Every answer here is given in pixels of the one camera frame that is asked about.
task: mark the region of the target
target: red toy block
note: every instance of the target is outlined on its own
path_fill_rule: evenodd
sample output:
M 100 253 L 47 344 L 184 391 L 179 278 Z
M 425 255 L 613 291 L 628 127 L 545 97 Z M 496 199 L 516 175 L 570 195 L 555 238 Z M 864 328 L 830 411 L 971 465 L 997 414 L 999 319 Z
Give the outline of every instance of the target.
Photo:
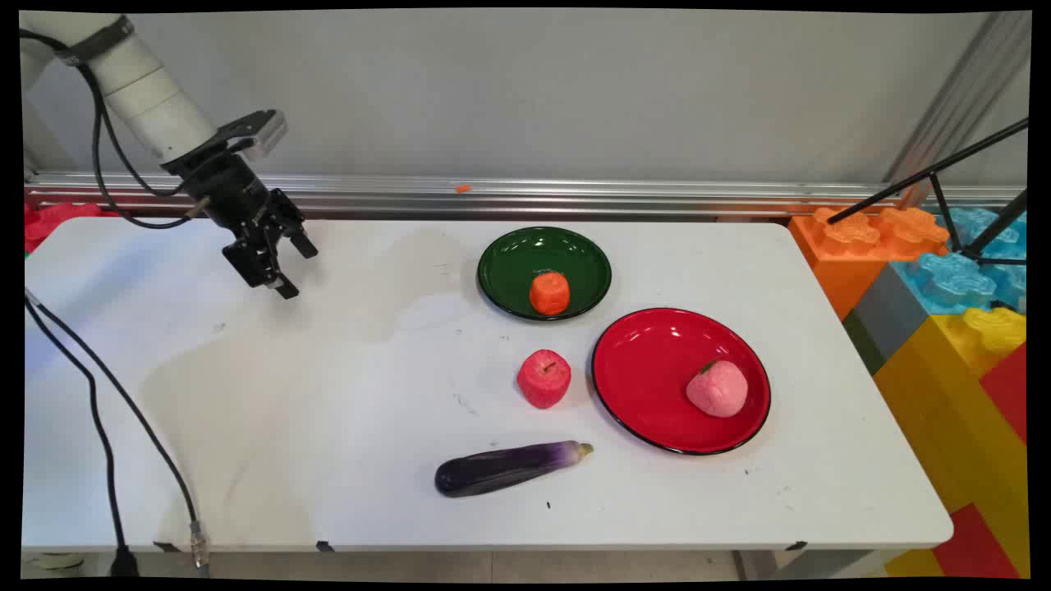
M 952 514 L 952 537 L 934 548 L 945 576 L 1018 578 L 973 503 Z
M 996 367 L 989 370 L 982 380 L 993 404 L 1007 419 L 1022 443 L 1026 440 L 1026 344 L 1023 343 L 1011 354 L 1004 358 Z

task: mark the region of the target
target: large building block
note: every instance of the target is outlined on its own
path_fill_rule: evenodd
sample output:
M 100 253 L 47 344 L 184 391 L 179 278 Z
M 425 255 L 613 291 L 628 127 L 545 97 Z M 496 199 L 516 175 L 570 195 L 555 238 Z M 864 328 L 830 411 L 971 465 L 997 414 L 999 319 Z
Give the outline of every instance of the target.
M 887 360 L 880 354 L 880 348 L 875 346 L 872 335 L 868 333 L 868 329 L 852 310 L 847 314 L 847 318 L 843 319 L 843 328 L 846 329 L 850 342 L 853 343 L 854 349 L 861 355 L 861 361 L 868 369 L 868 374 L 875 375 L 875 372 L 883 367 Z
M 884 568 L 888 576 L 945 576 L 933 550 L 909 550 Z
M 863 213 L 830 225 L 837 210 L 822 207 L 812 217 L 795 217 L 788 229 L 842 321 L 875 281 L 888 261 L 911 261 L 944 249 L 948 231 L 921 209 L 884 209 L 870 220 Z
M 951 517 L 952 537 L 933 550 L 946 576 L 1018 578 L 1018 571 L 996 543 L 977 507 L 968 505 Z
M 931 318 L 978 380 L 1026 341 L 1026 317 L 1007 308 L 969 308 L 960 315 Z
M 1023 343 L 996 367 L 982 376 L 982 387 L 1004 419 L 1018 434 L 1022 443 L 1026 436 L 1026 344 Z
M 953 344 L 959 320 L 929 318 L 874 380 L 946 507 L 973 503 L 1029 576 L 1026 446 Z
M 888 263 L 854 311 L 880 354 L 890 359 L 931 315 L 962 314 L 969 307 L 988 311 L 995 291 L 995 281 L 963 254 L 925 253 Z
M 952 224 L 956 227 L 956 236 L 964 245 L 974 242 L 988 226 L 996 219 L 996 213 L 988 209 L 950 207 L 949 213 L 952 216 Z M 1025 258 L 1026 251 L 1026 219 L 1023 212 L 1010 226 L 1004 228 L 1000 236 L 993 239 L 983 250 L 989 259 L 1015 259 Z M 940 226 L 945 226 L 945 220 L 937 216 L 935 221 Z

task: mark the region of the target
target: red apple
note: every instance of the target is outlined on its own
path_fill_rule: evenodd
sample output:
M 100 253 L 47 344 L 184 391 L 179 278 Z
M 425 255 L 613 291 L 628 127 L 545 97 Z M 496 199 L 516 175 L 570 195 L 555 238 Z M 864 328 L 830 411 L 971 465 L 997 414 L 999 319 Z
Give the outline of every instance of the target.
M 540 349 L 518 370 L 518 387 L 537 408 L 551 408 L 570 389 L 570 364 L 555 351 Z

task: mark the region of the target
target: toy orange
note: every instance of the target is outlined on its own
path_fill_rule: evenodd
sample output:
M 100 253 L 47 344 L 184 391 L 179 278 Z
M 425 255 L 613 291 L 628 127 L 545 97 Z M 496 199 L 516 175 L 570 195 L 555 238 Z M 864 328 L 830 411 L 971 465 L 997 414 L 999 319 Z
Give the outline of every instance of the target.
M 529 303 L 543 315 L 555 315 L 570 307 L 570 282 L 558 272 L 547 272 L 533 279 Z

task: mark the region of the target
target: black cable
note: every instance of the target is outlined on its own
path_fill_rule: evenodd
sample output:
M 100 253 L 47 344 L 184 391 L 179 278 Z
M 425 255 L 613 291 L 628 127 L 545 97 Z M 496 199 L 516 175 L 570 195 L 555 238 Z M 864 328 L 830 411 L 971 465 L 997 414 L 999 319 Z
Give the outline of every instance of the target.
M 117 376 L 114 375 L 111 371 L 109 371 L 109 368 L 106 367 L 106 364 L 103 363 L 101 359 L 99 359 L 99 355 L 95 354 L 95 351 L 91 349 L 91 347 L 87 346 L 87 343 L 85 343 L 84 340 L 81 339 L 79 334 L 74 332 L 71 328 L 66 326 L 66 324 L 62 322 L 62 320 L 59 317 L 51 313 L 51 311 L 48 310 L 47 307 L 44 306 L 43 304 L 37 304 L 37 307 L 40 308 L 40 311 L 43 312 L 45 317 L 47 317 L 51 322 L 58 325 L 59 328 L 65 331 L 65 333 L 68 334 L 70 339 L 76 341 L 77 344 L 80 345 L 80 348 L 84 349 L 84 352 L 86 352 L 88 356 L 91 358 L 91 361 L 94 361 L 99 366 L 99 368 L 102 369 L 102 372 L 106 374 L 106 378 L 109 379 L 109 382 L 114 385 L 115 388 L 117 388 L 117 391 L 120 392 L 121 398 L 123 398 L 124 402 L 126 402 L 128 407 L 131 408 L 131 412 L 135 413 L 136 417 L 139 420 L 139 423 L 142 424 L 142 428 L 146 431 L 146 434 L 149 435 L 149 440 L 153 442 L 153 447 L 157 448 L 157 451 L 161 454 L 161 457 L 164 458 L 164 463 L 167 464 L 168 469 L 171 470 L 171 475 L 173 475 L 176 477 L 176 482 L 179 483 L 179 489 L 182 491 L 183 500 L 186 502 L 186 510 L 187 512 L 189 512 L 190 522 L 191 523 L 195 522 L 197 511 L 193 508 L 193 500 L 190 498 L 190 491 L 189 489 L 186 488 L 186 483 L 183 481 L 182 474 L 179 473 L 179 469 L 176 468 L 174 462 L 171 461 L 171 456 L 168 455 L 168 452 L 164 449 L 164 446 L 161 445 L 161 442 L 157 439 L 157 434 L 153 433 L 153 428 L 149 426 L 149 423 L 146 421 L 146 417 L 143 416 L 142 411 L 139 410 L 139 406 L 135 404 L 135 401 L 131 400 L 131 396 L 129 396 L 124 387 L 121 386 L 121 383 L 117 381 Z
M 24 28 L 19 29 L 19 38 L 39 41 L 41 43 L 44 43 L 55 52 L 64 52 L 69 48 L 66 44 L 62 43 L 57 39 L 40 35 L 37 33 L 33 33 L 30 30 L 25 30 Z M 95 180 L 99 184 L 99 190 L 102 192 L 102 197 L 105 198 L 110 208 L 117 211 L 118 215 L 120 215 L 128 222 L 131 222 L 137 226 L 150 229 L 173 228 L 190 221 L 189 217 L 183 216 L 182 218 L 176 220 L 174 222 L 168 222 L 164 224 L 152 224 L 149 222 L 143 222 L 137 220 L 136 218 L 131 217 L 130 213 L 128 213 L 127 211 L 125 211 L 124 209 L 122 209 L 120 206 L 117 205 L 112 196 L 109 195 L 109 191 L 106 188 L 106 184 L 102 179 L 102 165 L 99 159 L 99 144 L 101 136 L 100 123 L 104 123 L 106 125 L 106 131 L 109 135 L 109 141 L 114 146 L 114 150 L 117 152 L 117 157 L 120 159 L 121 163 L 124 164 L 124 167 L 127 169 L 127 171 L 131 175 L 131 177 L 136 180 L 136 182 L 138 182 L 139 185 L 142 186 L 142 188 L 144 188 L 145 190 L 147 190 L 148 192 L 152 193 L 156 197 L 167 198 L 179 193 L 179 191 L 183 190 L 186 184 L 194 176 L 197 176 L 197 174 L 200 172 L 206 165 L 210 164 L 211 162 L 214 161 L 215 158 L 223 156 L 224 154 L 232 154 L 232 150 L 225 150 L 223 152 L 212 156 L 211 158 L 208 158 L 200 165 L 198 165 L 192 171 L 190 171 L 190 174 L 186 175 L 185 179 L 181 183 L 179 183 L 174 188 L 162 189 L 162 190 L 154 189 L 153 187 L 149 186 L 141 176 L 139 176 L 139 172 L 135 169 L 135 167 L 131 165 L 131 162 L 124 154 L 124 149 L 121 147 L 120 141 L 118 141 L 117 139 L 117 133 L 114 130 L 114 124 L 109 119 L 109 111 L 106 109 L 105 99 L 102 96 L 102 89 L 99 85 L 98 78 L 96 78 L 95 76 L 95 73 L 91 72 L 91 69 L 86 64 L 81 64 L 79 66 L 76 66 L 76 69 L 84 78 L 84 82 L 87 83 L 88 88 L 91 90 L 91 99 L 94 100 L 95 103 L 95 121 L 92 124 L 92 131 L 91 131 L 91 164 L 95 169 Z
M 48 329 L 44 324 L 44 321 L 40 320 L 40 317 L 37 315 L 37 311 L 33 309 L 33 304 L 29 303 L 28 298 L 25 299 L 25 309 L 29 310 L 29 315 L 33 317 L 33 320 L 37 323 L 37 326 L 40 327 L 40 331 L 44 333 L 44 337 L 47 337 L 47 340 L 50 341 L 51 344 L 54 344 L 58 350 L 62 351 L 62 354 L 69 360 L 69 363 L 74 364 L 77 369 L 84 374 L 84 378 L 87 378 L 87 387 L 89 399 L 91 401 L 91 419 L 95 421 L 95 430 L 99 432 L 99 439 L 102 441 L 102 449 L 106 453 L 106 490 L 109 493 L 109 513 L 114 518 L 114 533 L 117 536 L 117 548 L 118 551 L 122 548 L 126 551 L 127 545 L 124 543 L 124 526 L 121 524 L 121 510 L 117 507 L 117 485 L 115 484 L 114 476 L 114 450 L 109 446 L 109 437 L 106 436 L 106 430 L 102 427 L 102 419 L 99 416 L 99 401 L 96 395 L 95 375 L 92 375 L 91 372 L 84 367 L 84 364 L 80 363 L 80 360 L 74 356 L 74 354 L 69 352 L 69 349 L 65 348 L 65 345 L 63 345 L 54 333 L 51 333 L 50 329 Z

